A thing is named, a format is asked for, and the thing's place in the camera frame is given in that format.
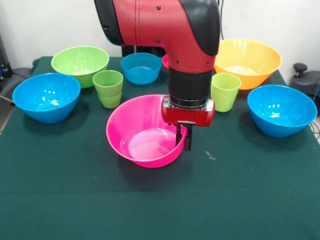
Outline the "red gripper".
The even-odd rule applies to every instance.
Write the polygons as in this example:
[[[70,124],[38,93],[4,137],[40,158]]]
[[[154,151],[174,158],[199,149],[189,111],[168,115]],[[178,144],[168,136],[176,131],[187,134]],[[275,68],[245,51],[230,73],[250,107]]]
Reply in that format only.
[[[175,145],[183,143],[182,128],[187,128],[187,135],[184,142],[184,150],[190,151],[192,146],[193,125],[197,127],[209,127],[215,116],[215,102],[209,99],[200,108],[181,108],[173,105],[169,96],[162,100],[161,115],[165,123],[176,125]]]

